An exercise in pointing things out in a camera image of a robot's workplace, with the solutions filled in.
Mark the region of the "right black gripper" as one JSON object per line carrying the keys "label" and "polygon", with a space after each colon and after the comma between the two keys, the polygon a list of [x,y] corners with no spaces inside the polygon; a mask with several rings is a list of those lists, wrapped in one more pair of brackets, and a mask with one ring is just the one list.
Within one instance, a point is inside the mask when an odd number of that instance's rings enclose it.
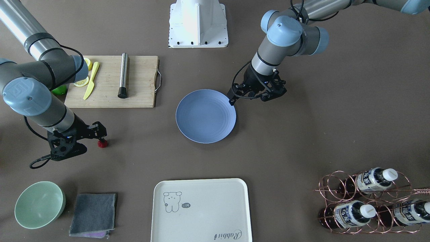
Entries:
{"label": "right black gripper", "polygon": [[85,124],[77,115],[74,115],[74,122],[69,129],[63,132],[48,132],[47,140],[51,148],[72,148],[81,139],[98,139],[98,146],[101,147],[101,140],[107,136],[106,127],[99,121],[92,125]]}

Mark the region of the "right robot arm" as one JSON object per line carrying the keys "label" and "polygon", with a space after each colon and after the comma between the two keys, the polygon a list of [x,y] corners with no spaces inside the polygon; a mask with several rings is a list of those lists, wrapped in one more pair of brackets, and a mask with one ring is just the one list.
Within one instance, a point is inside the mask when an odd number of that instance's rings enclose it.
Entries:
{"label": "right robot arm", "polygon": [[107,146],[106,129],[99,122],[85,124],[54,96],[52,90],[83,81],[89,67],[80,52],[66,53],[61,45],[32,16],[19,0],[1,1],[1,21],[21,42],[33,62],[17,64],[1,59],[1,94],[12,110],[47,130],[47,141],[54,153],[81,148],[80,139],[98,139]]}

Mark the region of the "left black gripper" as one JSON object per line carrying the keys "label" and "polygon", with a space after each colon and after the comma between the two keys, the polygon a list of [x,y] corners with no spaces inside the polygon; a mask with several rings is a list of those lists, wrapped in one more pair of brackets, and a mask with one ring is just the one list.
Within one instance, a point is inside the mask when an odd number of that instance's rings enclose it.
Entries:
{"label": "left black gripper", "polygon": [[[242,84],[235,84],[235,78],[238,76],[238,74],[246,67],[245,74],[243,76],[244,81]],[[240,98],[246,98],[246,99],[255,99],[255,98],[261,98],[267,94],[258,94],[258,92],[261,92],[265,90],[266,86],[262,80],[263,75],[256,72],[254,67],[252,67],[251,63],[246,63],[244,66],[242,66],[237,73],[232,78],[232,88],[228,91],[228,98],[230,105],[234,105],[235,102]]]}

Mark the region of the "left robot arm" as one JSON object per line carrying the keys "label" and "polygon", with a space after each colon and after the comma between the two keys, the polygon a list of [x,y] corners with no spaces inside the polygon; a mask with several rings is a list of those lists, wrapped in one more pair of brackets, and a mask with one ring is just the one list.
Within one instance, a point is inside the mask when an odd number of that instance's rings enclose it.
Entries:
{"label": "left robot arm", "polygon": [[333,18],[350,6],[369,3],[375,6],[415,15],[429,8],[428,0],[303,0],[290,4],[285,11],[270,10],[261,19],[266,34],[252,60],[244,67],[243,81],[227,93],[231,106],[240,98],[270,101],[286,93],[286,82],[277,67],[287,56],[315,55],[329,44],[328,32],[311,23]]}

